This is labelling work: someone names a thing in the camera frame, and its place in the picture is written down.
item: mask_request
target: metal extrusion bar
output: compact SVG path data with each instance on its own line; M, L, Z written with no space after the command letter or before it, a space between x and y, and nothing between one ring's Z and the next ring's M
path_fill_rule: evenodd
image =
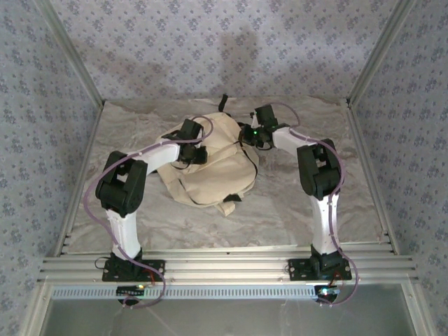
M34 2L47 22L47 25L55 35L56 41L59 43L66 58L72 65L76 75L78 75L81 83L84 85L89 98L98 107L102 107L103 101L101 95L99 94L92 77L90 77L89 71L85 68L85 65L67 31L65 30L64 25L57 16L53 5L49 2L49 0L35 0Z
M122 299L117 295L116 285L99 286L65 286L56 285L51 298L53 300L103 300ZM156 299L160 295L160 286L145 288L138 295L141 299ZM304 300L317 299L314 286L283 285L271 286L170 286L165 291L164 300Z
M400 248L395 237L393 227L391 225L391 220L386 211L386 205L381 195L378 179L375 174L372 161L370 159L370 156L368 155L368 147L365 144L365 140L361 132L361 126L359 125L356 113L352 108L349 108L348 120L353 134L353 140L355 141L356 149L358 150L359 158L363 166L365 176L367 178L367 184L369 185L370 194L372 195L375 208L377 209L381 226L387 231L394 252L399 254Z
M309 252L259 252L210 255L211 252L194 253L182 258L177 253L157 253L157 258L167 261L165 278L169 284L326 284L327 281L289 281L287 260L308 258ZM396 284L417 279L412 258L391 253L348 253L355 262L363 284ZM154 258L153 254L144 258ZM94 261L104 255L46 258L38 280L52 284L102 284L102 270ZM104 261L98 260L102 267ZM138 284L136 282L120 283Z
M55 245L55 250L53 251L53 255L60 256L62 249L64 248L64 241L67 238L67 233L71 231L73 222L75 220L76 210L78 208L79 202L81 200L81 194L83 192L84 180L87 174L88 162L90 159L90 153L92 152L93 141L95 140L95 135L97 133L99 120L101 119L103 108L99 108L97 117L95 119L92 132L90 134L89 142L87 144L87 148L85 149L85 154L83 158L83 163L81 164L78 178L76 179L76 184L73 189L73 192L69 201L69 208L64 217L64 221L62 222L62 229L57 239L57 243Z
M68 246L71 242L70 237L65 239L65 244ZM392 245L389 241L389 237L385 236L384 241L375 242L363 242L363 243L342 243L342 249L347 252L383 252L383 253L393 253ZM158 256L159 254L173 256L179 256L180 258L185 258L189 256L194 256L199 254L204 255L207 252L211 257L228 255L236 253L264 253L264 252L305 252L309 253L309 246L295 246L295 245L278 245L278 246L257 246L257 247L230 247L230 248L183 248L183 249L173 249L173 250L161 250L161 251L145 251L146 254L151 256ZM102 256L103 253L63 253L61 258L77 258L78 256Z
M386 56L387 50L395 40L415 2L416 0L399 0L389 15L389 20L379 36L377 44L370 53L364 69L361 71L361 74L350 91L349 98L353 106L357 105L359 99L372 81L373 76Z
M401 285L417 335L437 335L420 283Z
M33 290L28 302L27 314L20 326L20 336L40 335L47 314L53 287L48 284L38 284Z

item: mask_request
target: glass panel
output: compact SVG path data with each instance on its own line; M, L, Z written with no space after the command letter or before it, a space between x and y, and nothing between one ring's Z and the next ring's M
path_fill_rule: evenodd
M116 300L52 300L41 336L415 335L401 286L361 286L348 303L165 300L123 309Z

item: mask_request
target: enclosure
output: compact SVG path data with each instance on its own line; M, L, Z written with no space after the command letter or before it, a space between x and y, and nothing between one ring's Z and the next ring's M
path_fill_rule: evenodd
M283 102L299 113L303 134L335 142L347 169L338 235L359 268L360 290L332 312L310 302L316 283L290 281L287 260L309 254L311 205L297 162L278 150L259 152L255 185L227 217L213 207L179 204L157 175L147 178L139 239L145 256L167 261L173 290L145 321L161 323L154 332L177 335L183 320L166 328L158 316L188 305L183 319L204 328L185 329L187 335L210 335L213 328L254 332L242 322L233 329L207 325L218 320L214 314L235 321L244 316L266 335L313 335L318 331L303 315L310 309L344 335L373 326L368 318L341 322L363 309L382 321L370 328L373 335L448 335L448 4L1 5L0 334L61 335L63 326L66 334L80 335L65 316L86 321L86 309L103 312L102 332L125 333L123 321L141 321L142 311L119 309L116 284L101 282L94 261L107 256L112 243L85 215L81 197L111 151L151 144L187 116L216 112L227 94L224 112L237 121L247 123L255 108ZM284 106L274 111L279 121L294 123ZM90 206L105 216L94 197ZM347 281L345 291L354 284ZM190 292L207 286L257 291L229 294L225 302ZM285 288L288 294L261 295ZM181 291L188 294L179 299ZM391 298L395 304L384 307ZM253 314L248 307L259 299L265 307ZM384 309L397 316L398 329ZM270 329L263 327L268 316ZM83 335L100 332L89 323Z

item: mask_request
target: aluminum frame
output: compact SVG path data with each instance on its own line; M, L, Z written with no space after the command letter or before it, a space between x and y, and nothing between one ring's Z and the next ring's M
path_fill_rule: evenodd
M73 70L78 76L81 83L89 96L90 100L98 107L103 106L103 99L89 74L89 71L85 67L78 51L75 48L72 40L70 39L67 31L64 28L56 10L49 0L35 0L34 3L40 10L44 20L47 22L48 27L54 34L56 41L59 43L65 57L70 62Z
M384 244L345 244L346 253L353 258L360 272L360 286L368 284L401 284L406 297L407 308L418 336L436 335L431 317L428 314L421 286L417 284L417 271L412 257L395 255L391 245ZM96 269L94 261L105 255L63 255L59 258L46 258L38 277L38 286L30 302L20 335L39 335L48 310L51 295L55 289L73 286L89 286L110 290L117 283L101 281L102 271ZM144 258L163 258L167 261L165 276L170 288L179 286L244 285L282 286L292 288L296 285L326 284L326 281L289 280L287 260L306 258L305 248L278 246L265 248L206 248L194 251L154 251ZM120 286L140 283L120 283Z
M421 285L417 283L417 271L412 257L399 255L398 243L392 230L390 219L385 211L385 203L379 191L368 150L361 135L356 114L344 100L339 102L347 106L346 117L359 154L367 184L377 209L384 236L381 241L362 243L343 243L344 251L355 261L360 272L360 286L367 284L401 284L406 297L414 329L418 336L436 335L431 316L428 313ZM49 301L55 288L60 286L94 286L110 288L103 283L102 271L96 269L94 261L105 254L66 254L64 247L70 244L70 232L73 228L78 203L81 199L83 181L101 112L94 124L82 168L73 192L69 211L59 236L54 257L46 258L38 276L38 285L22 324L20 335L39 335L48 310ZM144 258L161 258L167 261L165 276L169 286L285 286L291 287L297 282L289 281L287 259L308 258L309 247L297 246L261 246L244 248L205 248L151 251ZM98 266L104 261L98 260ZM137 283L120 283L135 285ZM302 285L326 284L324 281L299 281Z
M416 0L398 0L393 12L389 15L389 20L386 23L385 28L381 32L375 47L370 53L369 59L365 63L364 69L361 71L356 82L350 91L350 102L353 106L356 106L359 99L367 90L373 76L378 71L383 59L385 58L387 51L395 41L398 32L405 23L407 16L414 7Z

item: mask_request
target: pink cable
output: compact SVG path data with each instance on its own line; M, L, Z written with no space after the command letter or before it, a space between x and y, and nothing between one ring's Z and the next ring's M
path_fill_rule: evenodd
M105 177L105 175L107 175L112 169L114 169L115 167L117 167L117 166L121 165L122 163L128 161L129 159L136 158L137 156L140 156L140 155L142 155L144 153L147 153L147 152L149 152L149 151L151 151L153 149L156 149L158 147L161 147L161 146L165 146L165 145L169 145L169 144L191 144L191 143L197 143L197 142L203 141L206 138L208 138L210 136L210 134L214 130L213 122L211 121L210 118L208 118L206 116L203 116L203 115L198 115L198 116L194 117L192 120L198 119L198 118L203 118L203 119L207 120L210 123L210 131L207 134L205 134L203 137L198 138L198 139L193 139L193 140L168 140L168 141L164 141L164 142L154 143L154 144L152 144L152 145L150 145L148 147L145 147L144 149L140 150L138 153L129 154L129 155L125 156L124 158L119 159L119 161L114 162L109 167L105 168L105 170L100 175L98 175L97 178L95 178L91 182L91 184L88 186L87 190L85 191L85 194L84 194L84 197L83 197L83 206L84 206L84 210L85 210L86 214L89 217L91 217L92 220L94 220L95 222L100 224L107 231L109 236L111 236L113 243L117 246L117 249L119 250L119 252L121 252L123 254L123 256L128 261L130 261L131 263L133 263L133 264L135 264L135 265L137 265L139 267L145 268L147 270L150 270L151 272L156 273L162 280L163 288L162 288L162 291L160 292L160 295L158 296L157 299L154 299L153 301L151 301L149 303L146 303L146 304L138 304L138 305L131 306L131 309L146 308L146 307L153 306L153 305L157 304L158 302L160 302L162 297L163 297L163 295L165 294L165 290L167 288L167 282L166 282L165 277L163 276L163 274L161 272L159 272L158 269L155 269L155 268L153 268L151 266L147 266L145 264L142 264L141 262L135 261L134 259L132 259L131 257L129 257L126 254L126 252L119 245L118 240L116 239L115 235L113 234L112 229L110 228L109 224L104 222L104 221L102 221L98 217L96 217L92 213L92 211L89 209L89 204L88 204L89 196L92 193L92 191L96 188L96 186L99 183L99 181L103 177ZM125 305L126 300L128 300L130 298L131 297L126 297L123 300L123 304Z
M270 105L270 104L279 104L279 105L283 105L283 106L287 107L289 110L291 110L291 112L294 113L294 116L297 118L297 123L300 125L299 115L298 115L298 113L295 111L295 109L292 106L289 106L289 105L287 105L285 103L280 103L280 102L272 102L272 103L269 103L267 105ZM356 267L355 262L349 256L347 256L347 254L345 254L343 252L341 246L337 243L336 238L335 238L335 229L333 227L333 209L331 207L331 205L332 205L331 202L332 202L333 196L336 195L341 190L342 184L344 184L344 179L345 179L345 175L346 175L345 166L344 166L344 163L342 162L342 159L337 154L336 150L332 146L328 145L327 143L325 143L323 141L320 141L320 140L309 138L307 136L302 136L301 134L297 133L297 131L295 131L292 126L289 128L289 133L293 137L296 137L296 138L298 138L300 140L303 140L303 141L306 141L306 142L317 143L319 145L324 146L325 148L327 148L336 157L336 159L339 162L339 165L341 167L341 179L339 180L339 183L336 185L336 188L330 193L330 196L328 197L328 208L329 208L328 217L329 217L329 226L330 226L330 236L331 236L331 241L333 242L333 245L335 246L337 251L339 253L341 253L341 256L343 258L347 259L349 261L349 263L353 266L353 270L355 272L355 286L353 287L353 290L350 293L350 295L348 295L342 301L339 301L339 302L336 302L336 303L331 303L331 302L329 302L327 300L321 300L321 301L323 301L325 303L328 303L329 305L340 305L342 303L345 303L345 302L349 301L355 295L355 292L358 289L358 284L359 284L358 268Z

